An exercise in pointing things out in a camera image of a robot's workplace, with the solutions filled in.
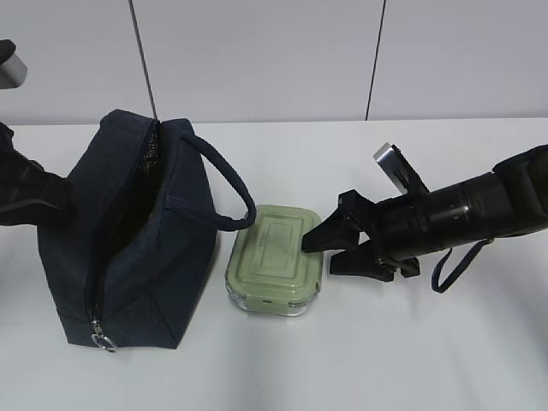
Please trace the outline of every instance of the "navy blue lunch bag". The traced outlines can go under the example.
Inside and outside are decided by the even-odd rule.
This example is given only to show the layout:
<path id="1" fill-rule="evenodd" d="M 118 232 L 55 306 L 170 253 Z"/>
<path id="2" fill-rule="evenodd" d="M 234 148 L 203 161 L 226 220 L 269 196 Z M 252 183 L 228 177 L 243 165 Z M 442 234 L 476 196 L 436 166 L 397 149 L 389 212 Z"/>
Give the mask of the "navy blue lunch bag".
<path id="1" fill-rule="evenodd" d="M 204 156 L 247 206 L 215 212 Z M 70 172 L 77 217 L 39 226 L 39 253 L 69 343 L 176 348 L 208 277 L 217 231 L 251 226 L 238 174 L 186 119 L 115 110 Z"/>

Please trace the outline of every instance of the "green lid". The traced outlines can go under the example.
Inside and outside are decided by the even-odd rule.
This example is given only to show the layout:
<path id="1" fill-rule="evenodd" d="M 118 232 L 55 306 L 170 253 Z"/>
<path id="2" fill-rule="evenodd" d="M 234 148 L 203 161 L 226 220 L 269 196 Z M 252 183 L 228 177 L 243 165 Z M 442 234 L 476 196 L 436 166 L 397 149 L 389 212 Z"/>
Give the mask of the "green lid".
<path id="1" fill-rule="evenodd" d="M 314 211 L 259 205 L 255 225 L 238 233 L 226 271 L 227 290 L 248 311 L 304 313 L 319 292 L 322 253 L 303 253 L 301 240 L 321 222 Z"/>

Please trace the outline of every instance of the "white table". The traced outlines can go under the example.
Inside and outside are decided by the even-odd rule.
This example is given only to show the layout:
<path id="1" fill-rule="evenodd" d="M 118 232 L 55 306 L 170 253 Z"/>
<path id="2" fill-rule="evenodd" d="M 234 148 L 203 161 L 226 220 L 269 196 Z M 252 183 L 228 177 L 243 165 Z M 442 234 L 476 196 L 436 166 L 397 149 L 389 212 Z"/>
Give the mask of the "white table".
<path id="1" fill-rule="evenodd" d="M 21 152 L 66 175 L 97 126 L 14 129 Z M 327 217 L 351 188 L 373 201 L 398 195 L 372 160 L 386 141 L 436 189 L 545 144 L 548 119 L 196 130 L 239 170 L 258 204 Z M 208 172 L 218 210 L 241 215 L 236 194 Z M 65 342 L 35 229 L 0 228 L 0 409 L 548 409 L 548 232 L 496 241 L 444 295 L 430 290 L 441 254 L 420 259 L 421 277 L 393 283 L 324 274 L 318 299 L 292 319 L 250 315 L 231 303 L 223 274 L 234 239 L 220 235 L 217 263 L 178 350 L 111 355 Z"/>

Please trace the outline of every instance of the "food container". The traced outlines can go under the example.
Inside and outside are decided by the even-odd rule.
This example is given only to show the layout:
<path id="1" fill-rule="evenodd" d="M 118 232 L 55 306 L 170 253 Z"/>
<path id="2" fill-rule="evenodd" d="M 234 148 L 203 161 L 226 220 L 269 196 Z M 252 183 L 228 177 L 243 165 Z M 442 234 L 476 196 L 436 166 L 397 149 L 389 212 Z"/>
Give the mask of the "food container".
<path id="1" fill-rule="evenodd" d="M 259 205 L 255 225 L 238 233 L 226 288 L 247 311 L 295 316 L 319 292 L 322 253 L 303 253 L 301 239 L 321 222 L 314 211 Z"/>

